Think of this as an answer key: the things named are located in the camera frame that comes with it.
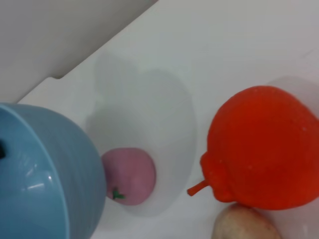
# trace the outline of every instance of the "fruit stem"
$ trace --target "fruit stem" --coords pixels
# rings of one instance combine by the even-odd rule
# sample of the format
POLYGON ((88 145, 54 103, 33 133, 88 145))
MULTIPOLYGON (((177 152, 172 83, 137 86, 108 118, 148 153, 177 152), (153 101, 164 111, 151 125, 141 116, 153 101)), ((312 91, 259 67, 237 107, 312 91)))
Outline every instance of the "fruit stem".
POLYGON ((117 188, 114 188, 114 189, 113 189, 113 200, 114 200, 114 199, 117 199, 117 198, 119 198, 119 199, 125 199, 125 196, 124 196, 123 194, 120 194, 120 192, 118 191, 117 188))
POLYGON ((207 186, 208 186, 208 183, 204 180, 200 182, 199 184, 195 185, 194 187, 188 189, 187 193, 190 196, 194 196, 196 193, 198 193, 200 190, 202 190, 203 188, 207 186))

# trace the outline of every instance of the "pink apple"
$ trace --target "pink apple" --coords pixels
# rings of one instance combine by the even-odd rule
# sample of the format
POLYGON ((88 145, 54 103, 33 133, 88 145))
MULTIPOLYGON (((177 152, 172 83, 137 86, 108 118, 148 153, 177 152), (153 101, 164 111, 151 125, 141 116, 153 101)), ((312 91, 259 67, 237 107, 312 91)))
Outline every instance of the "pink apple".
POLYGON ((152 158, 142 149, 116 148, 102 156, 107 196, 124 205, 138 205, 152 193, 156 170, 152 158))

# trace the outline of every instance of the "bowl rim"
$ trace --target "bowl rim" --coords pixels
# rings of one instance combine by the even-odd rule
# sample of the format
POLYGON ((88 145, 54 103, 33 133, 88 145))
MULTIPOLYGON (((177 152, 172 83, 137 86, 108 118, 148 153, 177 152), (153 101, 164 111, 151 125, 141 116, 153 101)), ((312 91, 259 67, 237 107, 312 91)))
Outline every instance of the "bowl rim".
MULTIPOLYGON (((40 138, 38 137, 38 135, 35 133, 35 131, 33 130, 33 128, 28 124, 28 122, 23 118, 23 116, 21 116, 15 109, 13 109, 11 107, 11 105, 15 105, 15 104, 11 104, 11 103, 0 103, 0 110, 4 110, 5 112, 11 114, 12 116, 14 116, 20 123, 23 124, 23 126, 26 127, 26 129, 29 131, 30 135, 37 141, 37 143, 39 144, 41 150, 43 151, 44 155, 46 156, 48 163, 52 169, 52 173, 55 176, 56 179, 56 183, 57 183, 57 187, 58 190, 60 192, 60 198, 62 200, 62 205, 63 205, 63 209, 64 209, 64 219, 65 219, 65 223, 66 223, 66 227, 65 227, 65 239, 70 239, 70 222, 69 222, 69 213, 68 213, 68 208, 67 208, 67 204, 65 201, 65 193, 63 191, 62 188, 62 184, 60 181, 60 178, 58 176, 58 172, 53 164, 52 158, 50 156, 50 154, 48 153, 46 147, 44 146, 44 144, 42 143, 42 141, 40 140, 40 138)), ((31 105, 23 105, 23 104, 18 104, 19 106, 28 106, 28 107, 35 107, 35 108, 41 108, 41 107, 37 107, 37 106, 31 106, 31 105)))

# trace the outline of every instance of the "white surface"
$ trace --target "white surface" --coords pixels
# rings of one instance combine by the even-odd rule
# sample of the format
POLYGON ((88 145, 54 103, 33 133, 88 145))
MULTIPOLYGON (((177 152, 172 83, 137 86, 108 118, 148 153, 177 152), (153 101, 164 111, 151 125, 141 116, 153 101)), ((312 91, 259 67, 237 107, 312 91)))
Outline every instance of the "white surface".
POLYGON ((64 76, 155 1, 0 1, 0 102, 64 76))
MULTIPOLYGON (((216 110, 234 93, 291 75, 318 82, 317 0, 161 0, 61 80, 21 103, 78 123, 100 152, 141 146, 158 168, 138 210, 111 200, 93 239, 208 239, 225 206, 206 188, 199 158, 216 110)), ((265 212, 285 239, 314 239, 318 200, 265 212)))

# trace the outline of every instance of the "green stem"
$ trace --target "green stem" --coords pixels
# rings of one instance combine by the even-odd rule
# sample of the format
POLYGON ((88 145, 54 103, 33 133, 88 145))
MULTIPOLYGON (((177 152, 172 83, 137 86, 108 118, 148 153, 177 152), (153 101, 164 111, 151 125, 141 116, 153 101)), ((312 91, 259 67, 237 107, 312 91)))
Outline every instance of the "green stem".
POLYGON ((113 200, 115 199, 125 199, 125 196, 123 194, 120 194, 119 190, 117 188, 113 189, 113 200))

